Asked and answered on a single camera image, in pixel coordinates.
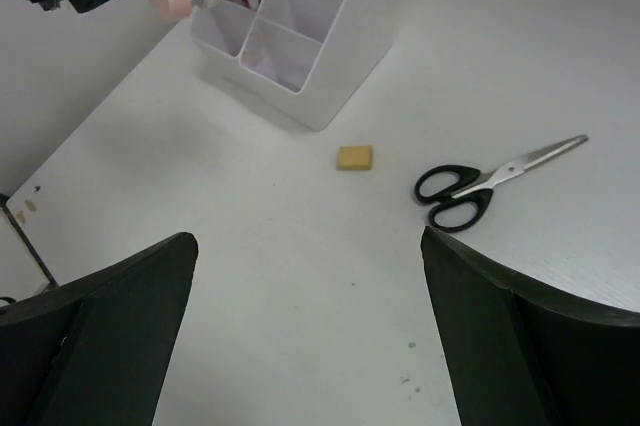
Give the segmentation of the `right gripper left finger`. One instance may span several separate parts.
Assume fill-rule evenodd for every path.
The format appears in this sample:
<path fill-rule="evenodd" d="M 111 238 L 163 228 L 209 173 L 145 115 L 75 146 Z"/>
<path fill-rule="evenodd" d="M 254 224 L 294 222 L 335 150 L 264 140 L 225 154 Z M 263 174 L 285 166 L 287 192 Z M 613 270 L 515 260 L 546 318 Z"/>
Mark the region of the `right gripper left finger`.
<path fill-rule="evenodd" d="M 4 425 L 149 425 L 198 257 L 175 234 L 115 265 L 1 303 Z"/>

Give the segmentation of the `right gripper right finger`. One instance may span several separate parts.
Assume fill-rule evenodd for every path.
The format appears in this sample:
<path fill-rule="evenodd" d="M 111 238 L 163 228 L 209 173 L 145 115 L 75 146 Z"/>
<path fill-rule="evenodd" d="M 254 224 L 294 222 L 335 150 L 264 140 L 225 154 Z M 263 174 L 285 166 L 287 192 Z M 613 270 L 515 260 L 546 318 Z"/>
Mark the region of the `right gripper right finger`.
<path fill-rule="evenodd" d="M 557 289 L 431 227 L 421 251 L 462 424 L 638 424 L 638 313 Z"/>

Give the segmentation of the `black handled scissors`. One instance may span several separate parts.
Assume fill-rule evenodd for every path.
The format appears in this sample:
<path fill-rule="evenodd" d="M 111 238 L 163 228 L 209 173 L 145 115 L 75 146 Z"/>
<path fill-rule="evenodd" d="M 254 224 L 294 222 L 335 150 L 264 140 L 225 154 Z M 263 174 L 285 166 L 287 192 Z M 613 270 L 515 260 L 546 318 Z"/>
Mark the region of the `black handled scissors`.
<path fill-rule="evenodd" d="M 427 215 L 427 222 L 431 227 L 448 234 L 464 232 L 482 219 L 492 201 L 496 186 L 538 168 L 574 150 L 588 140 L 589 137 L 585 134 L 568 138 L 516 157 L 489 172 L 482 172 L 465 165 L 440 165 L 419 177 L 413 188 L 413 197 L 420 205 L 432 205 Z M 441 174 L 453 175 L 456 181 L 441 191 L 424 195 L 422 192 L 424 183 L 431 177 Z M 439 214 L 464 204 L 472 204 L 475 208 L 474 216 L 465 223 L 444 226 L 437 221 Z"/>

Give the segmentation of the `yellow eraser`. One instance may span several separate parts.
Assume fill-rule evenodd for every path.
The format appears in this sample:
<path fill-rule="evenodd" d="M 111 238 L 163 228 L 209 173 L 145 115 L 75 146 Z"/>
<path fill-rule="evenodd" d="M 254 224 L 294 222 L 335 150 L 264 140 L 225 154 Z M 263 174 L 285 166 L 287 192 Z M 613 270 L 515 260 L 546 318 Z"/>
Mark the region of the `yellow eraser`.
<path fill-rule="evenodd" d="M 369 171 L 373 166 L 373 147 L 341 146 L 338 151 L 336 167 L 342 171 Z"/>

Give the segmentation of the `white compartment organizer box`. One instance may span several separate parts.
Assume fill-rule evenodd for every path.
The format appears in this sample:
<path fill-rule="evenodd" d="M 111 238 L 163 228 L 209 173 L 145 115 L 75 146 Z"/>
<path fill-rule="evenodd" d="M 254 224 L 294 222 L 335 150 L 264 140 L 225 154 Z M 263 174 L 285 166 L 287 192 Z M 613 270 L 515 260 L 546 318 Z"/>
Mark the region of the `white compartment organizer box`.
<path fill-rule="evenodd" d="M 219 76 L 313 131 L 392 45 L 386 0 L 220 0 L 196 11 L 190 34 Z"/>

